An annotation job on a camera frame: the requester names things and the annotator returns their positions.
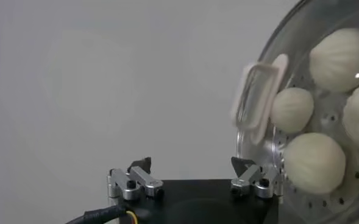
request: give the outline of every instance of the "white plastic handle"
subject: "white plastic handle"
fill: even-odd
[[[277,67],[264,63],[252,63],[244,67],[230,112],[231,120],[236,127],[241,126],[240,113],[243,109],[243,104],[246,103],[245,97],[250,88],[250,86],[247,85],[248,76],[255,69],[263,70],[265,72],[269,72],[270,74],[276,73],[278,71]],[[254,123],[258,124],[260,122],[260,119],[261,116],[258,116],[258,119],[254,121]]]
[[[231,109],[231,119],[236,127],[245,131],[249,131],[253,144],[260,143],[265,137],[272,103],[274,101],[275,95],[278,92],[282,79],[285,76],[288,63],[288,56],[281,54],[274,60],[272,65],[264,63],[253,63],[249,66],[246,66],[243,70],[243,75],[241,77]],[[249,81],[253,80],[255,75],[257,75],[256,72],[253,72],[255,69],[260,70],[263,75],[266,74],[270,75],[271,77],[265,81],[264,85],[262,86],[263,89],[258,89],[259,95],[256,104],[246,105],[250,89],[255,87],[259,88],[259,86],[250,86],[251,83],[248,83]],[[250,110],[252,110],[250,121],[242,121],[242,112],[245,106],[253,107],[250,108]]]

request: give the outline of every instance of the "screw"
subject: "screw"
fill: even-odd
[[[126,182],[126,187],[128,189],[135,189],[136,188],[136,181],[134,180],[129,180]]]
[[[259,184],[260,184],[262,187],[269,187],[270,182],[269,182],[269,180],[263,178],[263,179],[261,179],[261,180],[259,181]]]

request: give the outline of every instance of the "gray wall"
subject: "gray wall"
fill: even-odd
[[[0,224],[103,207],[108,169],[144,156],[232,178],[236,83],[295,2],[0,0]]]

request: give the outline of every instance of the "black base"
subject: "black base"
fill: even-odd
[[[278,198],[234,200],[230,180],[165,180],[165,196],[127,203],[142,224],[275,224]],[[123,218],[121,224],[130,224]]]

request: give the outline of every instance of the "steamer basket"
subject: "steamer basket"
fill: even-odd
[[[308,70],[311,49],[344,27],[359,27],[359,0],[301,1],[272,34],[259,62],[245,70],[246,79],[239,87],[232,111],[238,127],[237,157],[252,159],[264,169],[280,172],[275,183],[275,193],[281,196],[279,223],[359,222],[359,148],[349,140],[341,124],[343,108],[351,93],[332,94],[319,89]],[[302,133],[329,135],[347,156],[343,184],[331,194],[318,196],[302,192],[283,170],[285,146],[302,133],[288,135],[270,124],[269,104],[276,92],[293,86],[309,90],[315,100],[315,112]]]

